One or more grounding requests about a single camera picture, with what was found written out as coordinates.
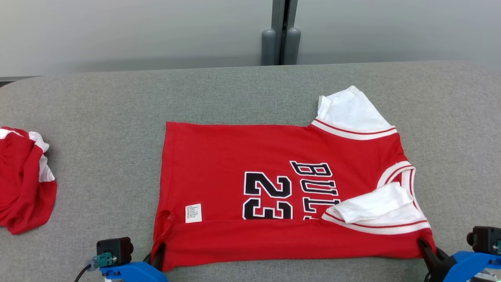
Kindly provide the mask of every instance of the red and white clothing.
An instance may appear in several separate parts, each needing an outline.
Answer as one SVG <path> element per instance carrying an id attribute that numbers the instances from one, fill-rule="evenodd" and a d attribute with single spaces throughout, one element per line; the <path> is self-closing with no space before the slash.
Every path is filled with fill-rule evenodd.
<path id="1" fill-rule="evenodd" d="M 309 126 L 168 122 L 153 255 L 220 261 L 419 257 L 434 247 L 400 136 L 354 86 Z"/>
<path id="2" fill-rule="evenodd" d="M 36 132 L 0 128 L 0 226 L 12 234 L 45 224 L 52 213 L 57 184 L 48 148 Z"/>

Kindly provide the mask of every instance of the red fabric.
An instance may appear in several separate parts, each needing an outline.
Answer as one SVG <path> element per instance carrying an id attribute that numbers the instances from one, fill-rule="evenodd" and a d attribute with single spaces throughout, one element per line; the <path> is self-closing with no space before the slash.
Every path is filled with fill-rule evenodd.
<path id="1" fill-rule="evenodd" d="M 0 139 L 0 226 L 19 234 L 45 224 L 56 198 L 56 182 L 39 182 L 42 149 L 24 130 Z"/>
<path id="2" fill-rule="evenodd" d="M 320 218 L 328 206 L 305 211 L 304 198 L 344 201 L 373 191 L 382 173 L 406 161 L 395 133 L 372 140 L 353 140 L 312 125 L 198 125 L 168 122 L 162 154 L 160 200 L 153 254 L 166 243 L 163 270 L 176 266 L 256 259 L 307 259 L 384 256 L 420 257 L 419 237 L 434 247 L 429 228 L 397 235 L 368 234 Z M 290 161 L 327 163 L 331 177 L 298 175 Z M 292 194 L 270 197 L 244 194 L 245 172 L 263 172 L 278 189 L 287 176 Z M 305 193 L 302 179 L 335 181 L 338 195 Z M 261 200 L 263 208 L 278 201 L 293 207 L 292 219 L 245 220 L 244 203 Z M 185 208 L 201 204 L 202 221 L 186 223 Z"/>

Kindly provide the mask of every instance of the gray table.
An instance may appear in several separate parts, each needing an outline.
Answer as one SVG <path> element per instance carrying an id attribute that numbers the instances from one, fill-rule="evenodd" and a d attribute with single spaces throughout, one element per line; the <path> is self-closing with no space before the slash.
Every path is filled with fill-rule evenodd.
<path id="1" fill-rule="evenodd" d="M 47 224 L 0 228 L 1 281 L 73 281 L 100 239 L 152 245 L 166 120 L 306 125 L 319 95 L 356 85 L 397 126 L 438 246 L 469 249 L 474 225 L 501 227 L 501 76 L 458 62 L 86 73 L 0 89 L 1 125 L 39 132 L 58 193 Z M 370 248 L 370 242 L 361 242 Z M 229 262 L 173 281 L 419 281 L 424 262 L 383 258 Z M 82 281 L 102 281 L 98 271 Z"/>

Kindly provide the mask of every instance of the teal connector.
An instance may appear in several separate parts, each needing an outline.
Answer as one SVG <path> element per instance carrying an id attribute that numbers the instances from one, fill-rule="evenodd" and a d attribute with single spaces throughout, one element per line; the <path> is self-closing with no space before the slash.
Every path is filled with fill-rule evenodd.
<path id="1" fill-rule="evenodd" d="M 112 265 L 116 261 L 117 258 L 114 257 L 110 252 L 96 255 L 87 262 L 87 264 L 90 264 L 91 266 L 87 271 L 94 271 L 100 267 Z"/>

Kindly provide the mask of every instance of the white care label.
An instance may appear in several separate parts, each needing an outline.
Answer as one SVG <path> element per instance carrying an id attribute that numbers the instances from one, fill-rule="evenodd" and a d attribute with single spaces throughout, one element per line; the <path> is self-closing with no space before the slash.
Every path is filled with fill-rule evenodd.
<path id="1" fill-rule="evenodd" d="M 186 223 L 202 221 L 202 204 L 186 206 Z"/>

